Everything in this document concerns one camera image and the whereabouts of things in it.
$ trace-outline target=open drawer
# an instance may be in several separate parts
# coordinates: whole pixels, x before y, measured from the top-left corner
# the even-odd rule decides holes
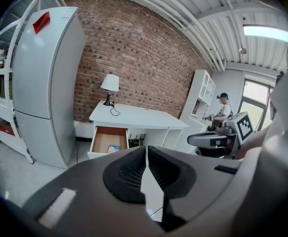
[[[128,129],[117,127],[96,126],[90,151],[90,159],[109,155],[109,146],[119,146],[120,150],[129,148]]]

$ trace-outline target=ceiling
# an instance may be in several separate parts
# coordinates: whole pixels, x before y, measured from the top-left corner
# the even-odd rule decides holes
[[[216,71],[242,66],[284,70],[288,43],[245,36],[244,24],[288,30],[283,12],[250,0],[132,0],[157,12],[181,30]],[[240,54],[239,48],[247,49]]]

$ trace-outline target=power cord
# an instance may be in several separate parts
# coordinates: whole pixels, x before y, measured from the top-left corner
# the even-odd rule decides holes
[[[112,114],[112,116],[119,116],[120,114],[121,114],[121,112],[118,112],[116,109],[115,109],[115,104],[117,104],[117,102],[112,102],[112,104],[111,104],[111,106],[112,106],[112,109],[110,110],[110,113]],[[113,113],[112,113],[112,110],[115,110],[118,114],[117,115],[114,115]]]
[[[150,216],[154,215],[156,212],[158,212],[161,208],[159,208],[157,211],[155,211],[154,213],[150,214]]]

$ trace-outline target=brick wall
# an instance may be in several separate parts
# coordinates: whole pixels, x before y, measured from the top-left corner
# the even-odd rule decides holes
[[[78,68],[75,120],[88,120],[107,93],[106,74],[119,76],[115,102],[179,117],[196,69],[209,67],[193,44],[167,20],[128,0],[65,0],[78,7],[88,36]]]

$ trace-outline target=lamp shade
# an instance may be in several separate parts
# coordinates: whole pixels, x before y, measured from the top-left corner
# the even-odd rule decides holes
[[[119,91],[119,77],[107,74],[100,87],[111,91]]]

